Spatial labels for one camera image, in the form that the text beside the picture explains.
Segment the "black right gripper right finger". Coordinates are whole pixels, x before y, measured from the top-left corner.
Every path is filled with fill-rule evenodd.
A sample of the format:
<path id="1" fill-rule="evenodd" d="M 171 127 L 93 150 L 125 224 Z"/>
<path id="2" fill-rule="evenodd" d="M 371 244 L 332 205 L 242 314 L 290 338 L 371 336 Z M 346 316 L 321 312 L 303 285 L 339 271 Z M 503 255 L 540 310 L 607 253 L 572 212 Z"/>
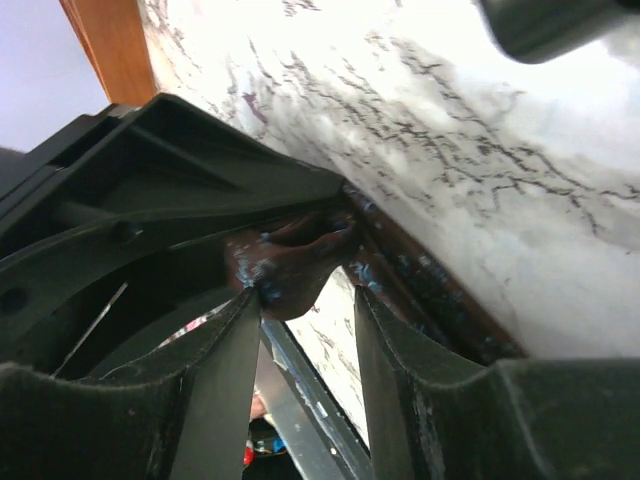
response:
<path id="1" fill-rule="evenodd" d="M 378 479 L 635 479 L 635 359 L 471 362 L 369 291 L 355 329 Z"/>

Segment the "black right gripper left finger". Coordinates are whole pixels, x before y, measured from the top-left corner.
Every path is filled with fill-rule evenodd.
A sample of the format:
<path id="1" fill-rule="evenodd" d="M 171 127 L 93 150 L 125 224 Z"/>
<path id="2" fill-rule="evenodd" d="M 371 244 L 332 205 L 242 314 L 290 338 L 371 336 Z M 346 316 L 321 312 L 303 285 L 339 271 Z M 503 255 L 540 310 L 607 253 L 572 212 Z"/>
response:
<path id="1" fill-rule="evenodd" d="M 260 336 L 255 291 L 99 378 L 1 367 L 5 479 L 238 479 Z"/>

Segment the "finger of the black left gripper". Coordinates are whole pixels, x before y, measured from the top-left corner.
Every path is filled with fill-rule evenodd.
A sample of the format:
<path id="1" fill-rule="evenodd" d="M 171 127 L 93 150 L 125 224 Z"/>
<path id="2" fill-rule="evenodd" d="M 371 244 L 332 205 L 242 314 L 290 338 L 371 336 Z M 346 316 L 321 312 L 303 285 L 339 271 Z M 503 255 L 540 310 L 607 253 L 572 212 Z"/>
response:
<path id="1" fill-rule="evenodd" d="M 253 290 L 232 296 L 222 240 L 250 225 L 199 220 L 196 236 L 133 252 L 96 235 L 49 253 L 2 284 L 26 306 L 1 316 L 4 380 L 251 380 L 260 313 Z"/>
<path id="2" fill-rule="evenodd" d="M 175 95 L 82 115 L 1 164 L 1 237 L 91 224 L 137 234 L 145 217 L 262 211 L 335 197 L 341 176 L 279 154 Z"/>

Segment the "dark brown blue floral tie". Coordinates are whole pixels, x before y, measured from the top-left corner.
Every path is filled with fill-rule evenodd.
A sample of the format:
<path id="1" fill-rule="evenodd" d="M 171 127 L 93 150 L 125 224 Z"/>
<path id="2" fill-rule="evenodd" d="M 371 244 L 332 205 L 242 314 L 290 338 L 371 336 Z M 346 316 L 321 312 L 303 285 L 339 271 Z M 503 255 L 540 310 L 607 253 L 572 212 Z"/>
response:
<path id="1" fill-rule="evenodd" d="M 526 354 L 425 247 L 350 184 L 329 208 L 228 236 L 225 263 L 230 283 L 255 289 L 270 319 L 303 316 L 342 269 L 400 321 L 471 361 Z"/>

